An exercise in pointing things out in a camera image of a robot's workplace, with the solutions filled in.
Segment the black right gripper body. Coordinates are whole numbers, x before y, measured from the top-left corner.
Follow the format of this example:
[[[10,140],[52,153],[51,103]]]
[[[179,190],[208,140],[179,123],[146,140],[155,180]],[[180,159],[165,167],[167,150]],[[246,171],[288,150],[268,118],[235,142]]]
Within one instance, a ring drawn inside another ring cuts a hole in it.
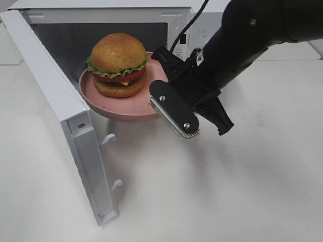
[[[218,89],[204,84],[195,74],[191,59],[184,61],[185,71],[173,81],[164,82],[155,80],[149,86],[150,95],[157,97],[167,95],[176,98],[177,102],[181,99],[190,110],[196,114],[193,107],[201,100],[208,97],[218,97],[221,93]]]

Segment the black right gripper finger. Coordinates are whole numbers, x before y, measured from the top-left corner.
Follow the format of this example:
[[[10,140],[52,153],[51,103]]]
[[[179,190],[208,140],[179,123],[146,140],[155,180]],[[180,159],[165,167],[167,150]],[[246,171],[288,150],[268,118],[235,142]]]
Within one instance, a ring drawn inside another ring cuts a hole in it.
[[[198,102],[193,110],[200,116],[213,123],[219,136],[226,134],[233,126],[218,97],[208,97]]]
[[[169,81],[175,80],[185,71],[186,64],[183,60],[170,53],[165,47],[156,49],[151,58],[160,63]]]

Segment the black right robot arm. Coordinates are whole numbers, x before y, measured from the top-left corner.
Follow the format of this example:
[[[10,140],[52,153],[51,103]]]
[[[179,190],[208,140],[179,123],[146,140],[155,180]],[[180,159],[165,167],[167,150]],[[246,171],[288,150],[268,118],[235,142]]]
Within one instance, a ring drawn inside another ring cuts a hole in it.
[[[219,100],[223,87],[270,46],[321,38],[322,1],[230,1],[219,30],[186,60],[163,47],[153,52],[168,81],[150,84],[150,104],[184,138],[199,133],[198,116],[223,135],[233,127]]]

